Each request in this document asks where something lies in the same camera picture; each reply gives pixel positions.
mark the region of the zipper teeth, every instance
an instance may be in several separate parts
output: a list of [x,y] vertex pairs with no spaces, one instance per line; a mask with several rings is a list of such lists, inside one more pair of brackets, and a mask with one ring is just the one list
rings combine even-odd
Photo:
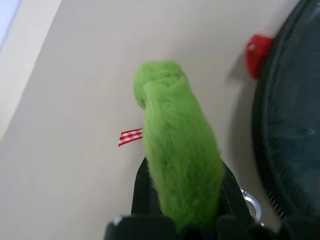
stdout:
[[266,190],[268,198],[270,199],[271,205],[272,205],[273,209],[275,210],[276,214],[278,215],[278,217],[282,220],[286,219],[287,216],[286,216],[285,212],[281,209],[281,207],[277,203],[276,198],[275,198],[273,192],[268,188],[267,183],[263,180],[262,184]]

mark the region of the green plush toy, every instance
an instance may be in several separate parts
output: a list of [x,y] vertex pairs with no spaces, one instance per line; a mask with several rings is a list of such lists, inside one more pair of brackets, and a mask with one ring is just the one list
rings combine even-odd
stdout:
[[178,229],[211,228],[224,167],[186,75],[175,62],[148,62],[137,70],[133,90],[145,110],[144,148],[161,211]]

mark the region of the red and white checkered ribbon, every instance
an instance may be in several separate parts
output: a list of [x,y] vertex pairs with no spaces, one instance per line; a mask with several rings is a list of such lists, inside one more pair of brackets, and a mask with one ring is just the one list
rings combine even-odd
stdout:
[[131,143],[135,140],[142,139],[143,132],[144,132],[143,128],[129,130],[129,131],[123,131],[120,135],[119,147],[124,144]]

